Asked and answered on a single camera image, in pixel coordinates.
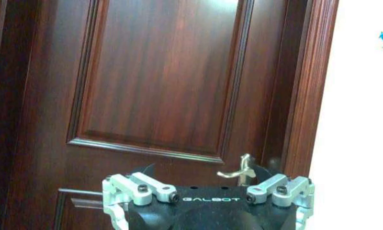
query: raised door panel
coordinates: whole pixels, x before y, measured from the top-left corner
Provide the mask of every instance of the raised door panel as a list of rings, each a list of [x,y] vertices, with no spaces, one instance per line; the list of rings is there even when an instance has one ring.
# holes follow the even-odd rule
[[[242,4],[92,2],[70,144],[222,161]]]

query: door molding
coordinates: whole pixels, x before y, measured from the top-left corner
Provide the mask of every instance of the door molding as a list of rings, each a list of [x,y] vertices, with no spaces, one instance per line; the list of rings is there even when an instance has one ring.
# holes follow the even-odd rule
[[[290,176],[309,175],[339,0],[314,0],[303,53],[297,70],[282,168]]]

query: door handle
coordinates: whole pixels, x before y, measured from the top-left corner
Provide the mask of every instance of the door handle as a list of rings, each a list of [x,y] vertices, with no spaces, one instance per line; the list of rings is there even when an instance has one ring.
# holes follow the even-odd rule
[[[255,178],[255,172],[251,168],[254,161],[254,158],[246,153],[241,156],[239,170],[230,173],[217,172],[217,175],[222,178],[238,177],[238,186],[250,186],[251,178]]]

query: wooden door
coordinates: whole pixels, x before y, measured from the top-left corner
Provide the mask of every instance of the wooden door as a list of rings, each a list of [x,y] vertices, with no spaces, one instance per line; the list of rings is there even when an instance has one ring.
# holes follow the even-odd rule
[[[237,170],[243,153],[262,157],[287,6],[41,2],[6,229],[110,228],[88,200],[101,200],[106,175],[151,163],[166,183],[235,184],[215,172]],[[301,35],[303,16],[295,23]]]

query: bolt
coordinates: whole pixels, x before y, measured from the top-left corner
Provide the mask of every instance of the bolt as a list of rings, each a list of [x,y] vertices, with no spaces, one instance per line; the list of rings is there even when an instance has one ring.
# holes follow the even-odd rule
[[[282,195],[287,194],[287,187],[285,187],[283,185],[277,187],[277,192],[281,193]]]
[[[247,193],[246,200],[249,204],[255,202],[255,196],[251,193]]]
[[[177,192],[171,192],[170,195],[169,195],[169,202],[170,203],[177,203],[179,200],[179,196],[177,194]]]
[[[140,186],[138,186],[138,192],[140,192],[140,193],[148,192],[148,185],[140,184]]]

